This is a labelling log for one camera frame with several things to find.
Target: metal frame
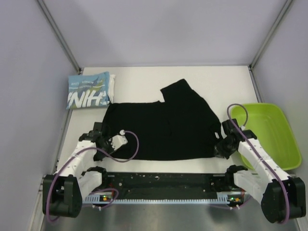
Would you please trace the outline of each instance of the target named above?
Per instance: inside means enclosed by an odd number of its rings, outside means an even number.
[[[76,69],[78,74],[82,74],[83,69],[79,66],[78,62],[76,61],[75,57],[73,56],[72,51],[70,50],[68,44],[66,43],[59,27],[57,26],[55,20],[53,19],[53,17],[51,15],[48,7],[46,6],[44,0],[36,0],[36,2],[38,3],[38,6],[40,7],[42,13],[44,14],[48,24],[51,26],[51,29],[53,30],[57,40],[59,41],[60,46],[63,48],[63,51],[65,52],[67,58],[69,59],[69,61],[72,64],[72,66]],[[257,65],[260,58],[262,57],[262,54],[265,52],[267,46],[271,42],[273,36],[275,35],[275,32],[277,31],[277,29],[279,28],[279,26],[283,22],[283,19],[286,17],[287,13],[290,11],[293,3],[294,3],[294,0],[286,0],[283,8],[281,9],[278,17],[276,18],[274,24],[272,25],[270,31],[268,32],[266,38],[264,39],[264,41],[262,43],[262,45],[258,49],[258,51],[257,51],[255,57],[253,58],[251,64],[248,66],[250,77],[251,77],[251,80],[252,80],[252,83],[253,83],[253,86],[254,86],[254,90],[255,90],[255,93],[256,93],[256,97],[257,97],[258,102],[260,102],[260,103],[264,102],[264,101],[263,101],[263,97],[261,95],[261,92],[259,90],[258,84],[257,84],[257,79],[254,75],[254,68]],[[66,132],[67,132],[67,128],[68,128],[68,125],[69,125],[71,114],[72,114],[71,110],[68,111],[65,122],[64,122],[63,129],[62,129],[60,141],[58,143],[57,158],[56,158],[53,170],[56,169],[58,161],[59,161],[58,157],[59,157],[59,155],[62,151],[62,147],[63,147],[63,143],[64,143],[64,139],[65,139],[65,136],[66,136]],[[39,191],[38,191],[34,211],[32,213],[32,217],[31,217],[31,220],[30,220],[30,225],[27,229],[28,231],[38,231],[38,230],[41,229],[43,219],[44,219],[44,215],[42,213],[42,198],[41,197],[42,197],[42,183],[41,183]],[[305,218],[298,219],[297,222],[298,222],[299,230],[301,230],[301,231],[308,230],[307,219],[305,219]]]

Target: black cloth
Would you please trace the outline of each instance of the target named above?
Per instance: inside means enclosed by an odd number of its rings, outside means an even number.
[[[186,80],[161,89],[165,102],[114,103],[109,105],[103,124],[111,136],[120,130],[137,134],[140,147],[135,159],[183,160],[214,156],[221,136],[220,121],[207,102],[190,88]],[[128,144],[113,154],[128,159],[136,150],[136,140],[127,134]]]

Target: white table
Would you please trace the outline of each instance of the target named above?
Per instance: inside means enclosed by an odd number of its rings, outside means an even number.
[[[247,66],[87,67],[83,75],[104,71],[116,75],[115,103],[163,102],[160,89],[182,78],[208,102],[221,122],[227,119],[226,108],[231,103],[257,102]],[[92,130],[94,122],[102,122],[105,112],[103,108],[72,112],[58,168],[73,152],[80,135]],[[229,160],[200,158],[118,163],[105,158],[100,166],[108,172],[225,173],[233,164],[242,164],[239,154],[232,155]]]

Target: gray floor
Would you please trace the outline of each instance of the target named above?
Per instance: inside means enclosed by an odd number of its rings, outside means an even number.
[[[99,212],[84,208],[77,218],[43,222],[41,231],[299,231],[296,220],[269,223],[251,200],[240,210],[207,205],[114,205]]]

